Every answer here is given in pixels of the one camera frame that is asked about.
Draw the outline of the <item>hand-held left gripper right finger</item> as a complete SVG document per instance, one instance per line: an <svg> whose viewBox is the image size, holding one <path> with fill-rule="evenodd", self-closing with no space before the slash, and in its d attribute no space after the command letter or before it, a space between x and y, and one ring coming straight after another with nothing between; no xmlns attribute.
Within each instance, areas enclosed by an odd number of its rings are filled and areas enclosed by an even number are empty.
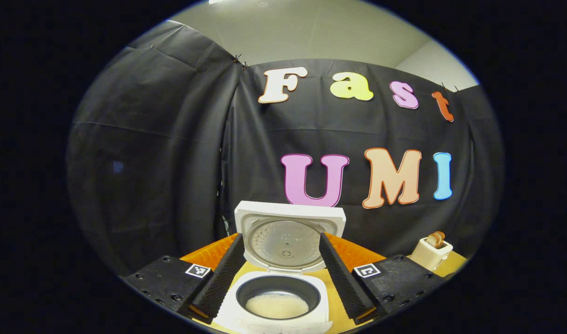
<svg viewBox="0 0 567 334"><path fill-rule="evenodd" d="M326 232L319 251L355 325L398 312L446 282L406 255L383 257Z"/></svg>

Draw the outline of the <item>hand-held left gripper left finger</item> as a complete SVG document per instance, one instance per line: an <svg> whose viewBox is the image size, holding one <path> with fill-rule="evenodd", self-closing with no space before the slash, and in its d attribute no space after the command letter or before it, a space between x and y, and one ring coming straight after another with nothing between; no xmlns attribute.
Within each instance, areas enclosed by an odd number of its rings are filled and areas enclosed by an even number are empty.
<svg viewBox="0 0 567 334"><path fill-rule="evenodd" d="M180 315L211 324L245 264L240 233L181 258L161 256L124 277L135 289Z"/></svg>

